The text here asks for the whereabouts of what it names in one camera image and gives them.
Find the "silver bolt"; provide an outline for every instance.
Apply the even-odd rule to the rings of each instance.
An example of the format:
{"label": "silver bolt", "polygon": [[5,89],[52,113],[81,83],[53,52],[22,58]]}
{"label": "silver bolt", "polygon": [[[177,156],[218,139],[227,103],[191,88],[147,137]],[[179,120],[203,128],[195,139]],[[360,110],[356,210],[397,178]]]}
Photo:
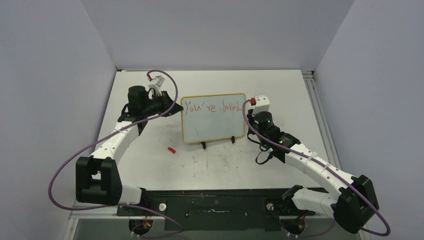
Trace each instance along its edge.
{"label": "silver bolt", "polygon": [[159,211],[163,212],[165,209],[167,209],[167,205],[165,203],[159,204]]}
{"label": "silver bolt", "polygon": [[266,209],[268,209],[268,211],[271,211],[271,208],[274,208],[274,204],[272,202],[266,205]]}

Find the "red marker cap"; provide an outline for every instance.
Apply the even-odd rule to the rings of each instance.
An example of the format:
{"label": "red marker cap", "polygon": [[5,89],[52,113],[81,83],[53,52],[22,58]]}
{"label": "red marker cap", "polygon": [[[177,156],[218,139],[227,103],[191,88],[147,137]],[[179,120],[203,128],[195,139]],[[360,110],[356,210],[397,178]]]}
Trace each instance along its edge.
{"label": "red marker cap", "polygon": [[175,150],[172,147],[168,147],[168,150],[171,151],[173,154],[175,154]]}

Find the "black whiteboard stand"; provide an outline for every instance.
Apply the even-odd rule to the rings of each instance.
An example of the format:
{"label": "black whiteboard stand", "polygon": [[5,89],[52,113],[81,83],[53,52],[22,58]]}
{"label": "black whiteboard stand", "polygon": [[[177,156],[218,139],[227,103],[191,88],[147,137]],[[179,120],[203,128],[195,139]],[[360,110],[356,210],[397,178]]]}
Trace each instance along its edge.
{"label": "black whiteboard stand", "polygon": [[[203,147],[203,150],[206,150],[206,142],[205,141],[201,141],[201,146]],[[235,136],[231,136],[231,143],[235,144],[236,143],[236,137]]]}

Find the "wall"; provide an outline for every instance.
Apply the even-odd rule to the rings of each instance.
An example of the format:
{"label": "wall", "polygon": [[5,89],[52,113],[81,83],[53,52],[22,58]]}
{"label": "wall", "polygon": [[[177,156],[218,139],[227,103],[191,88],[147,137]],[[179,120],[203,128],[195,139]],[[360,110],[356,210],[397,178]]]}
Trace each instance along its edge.
{"label": "wall", "polygon": [[[61,239],[48,183],[97,138],[115,69],[79,0],[2,1],[0,32],[0,239]],[[74,172],[53,188],[68,206]]]}
{"label": "wall", "polygon": [[353,0],[81,0],[118,68],[315,69]]}
{"label": "wall", "polygon": [[[341,165],[374,182],[385,239],[422,239],[423,10],[356,0],[315,72]],[[384,231],[376,216],[369,227]]]}

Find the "yellow whiteboard frame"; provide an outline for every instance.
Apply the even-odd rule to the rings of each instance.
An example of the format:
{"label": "yellow whiteboard frame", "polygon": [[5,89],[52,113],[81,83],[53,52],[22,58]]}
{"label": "yellow whiteboard frame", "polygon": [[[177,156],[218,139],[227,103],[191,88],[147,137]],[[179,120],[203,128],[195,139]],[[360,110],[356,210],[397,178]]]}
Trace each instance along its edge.
{"label": "yellow whiteboard frame", "polygon": [[[246,101],[246,94],[239,92],[239,93],[225,93],[225,94],[211,94],[211,95],[195,95],[195,96],[183,96],[181,98],[181,100],[179,101],[179,104],[181,106],[183,106],[183,100],[184,99],[188,99],[188,98],[202,98],[202,97],[219,97],[219,96],[231,96],[231,95],[243,95],[244,96],[244,101]],[[230,137],[222,137],[222,138],[216,138],[216,139],[209,139],[209,140],[204,140],[204,141],[185,141],[184,140],[184,124],[183,124],[183,112],[181,111],[181,131],[182,131],[182,141],[185,144],[198,144],[198,143],[202,143],[202,142],[212,142],[212,141],[220,141],[220,140],[226,140],[226,139],[231,139]],[[246,134],[246,129],[247,129],[247,125],[245,123],[245,120],[243,119],[243,134],[240,136],[234,136],[236,139],[243,137]]]}

